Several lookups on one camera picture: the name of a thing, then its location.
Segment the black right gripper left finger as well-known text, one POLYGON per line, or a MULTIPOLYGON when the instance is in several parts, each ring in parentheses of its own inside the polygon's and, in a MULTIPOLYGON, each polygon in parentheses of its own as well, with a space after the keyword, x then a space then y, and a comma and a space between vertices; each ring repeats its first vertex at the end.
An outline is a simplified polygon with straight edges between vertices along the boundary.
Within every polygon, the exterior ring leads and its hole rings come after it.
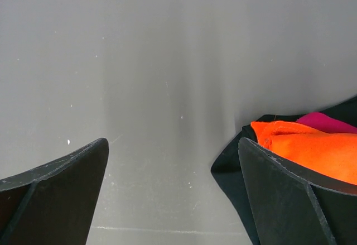
POLYGON ((99 138, 1 180, 1 244, 85 244, 108 162, 99 138))

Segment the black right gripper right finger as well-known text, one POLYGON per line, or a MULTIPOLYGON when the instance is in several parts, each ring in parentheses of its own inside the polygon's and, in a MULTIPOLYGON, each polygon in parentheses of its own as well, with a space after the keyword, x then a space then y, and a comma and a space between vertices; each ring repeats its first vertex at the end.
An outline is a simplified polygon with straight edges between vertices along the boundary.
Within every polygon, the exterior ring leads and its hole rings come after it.
POLYGON ((247 138, 239 141, 239 160, 261 244, 356 244, 356 185, 247 138))

